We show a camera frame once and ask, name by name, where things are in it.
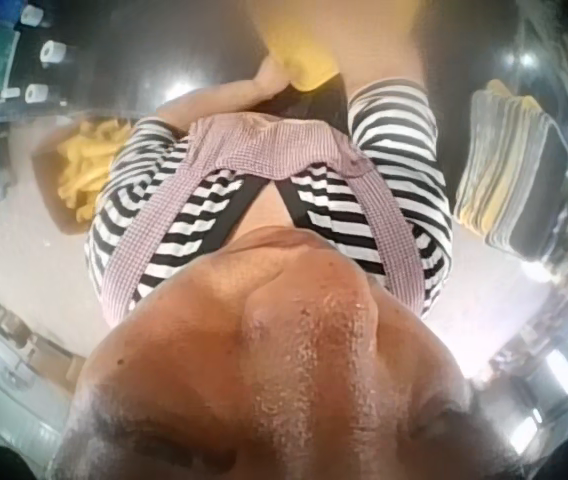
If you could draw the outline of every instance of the striped shirt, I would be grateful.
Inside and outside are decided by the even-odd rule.
[[[451,216],[436,162],[437,127],[428,99],[417,85],[389,79],[360,91],[350,101],[348,114],[353,143],[374,163],[412,228],[424,271],[426,314],[449,275],[452,253]],[[126,228],[175,173],[188,148],[187,135],[176,136],[161,120],[147,118],[117,155],[85,247],[98,296],[105,268]],[[232,170],[218,170],[204,179],[146,266],[130,308],[195,258],[221,248],[268,183]],[[320,234],[384,284],[371,228],[338,173],[316,163],[275,183],[296,227]]]

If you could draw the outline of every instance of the french fries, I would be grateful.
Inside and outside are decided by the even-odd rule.
[[[78,223],[90,221],[95,215],[99,192],[108,181],[111,163],[131,133],[127,122],[117,119],[99,124],[84,121],[79,133],[57,147],[67,165],[58,178],[57,194],[64,204],[75,210]]]

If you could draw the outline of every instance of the sleeve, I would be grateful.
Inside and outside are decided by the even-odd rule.
[[[140,120],[115,157],[100,199],[110,197],[122,187],[129,187],[133,194],[142,195],[165,161],[181,161],[187,143],[183,137],[159,118]]]
[[[451,213],[426,93],[408,80],[375,82],[349,102],[349,129],[412,226],[424,268],[426,312],[450,273],[452,259]]]
[[[187,150],[188,137],[179,139],[166,123],[146,118],[137,123],[116,155],[84,246],[89,276],[98,296],[106,265],[126,228],[142,203],[175,173]]]

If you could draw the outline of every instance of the pink checkered apron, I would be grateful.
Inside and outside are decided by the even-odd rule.
[[[314,163],[329,166],[349,185],[377,243],[386,288],[421,314],[424,273],[411,229],[373,163],[348,137],[324,122],[252,113],[202,119],[189,136],[185,160],[138,212],[106,266],[102,307],[111,327],[128,314],[146,266],[202,180],[220,169],[284,180]]]

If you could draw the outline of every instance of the hand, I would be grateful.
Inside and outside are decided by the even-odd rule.
[[[291,79],[286,69],[269,55],[262,62],[253,82],[259,91],[259,96],[263,100],[270,100],[286,89]]]

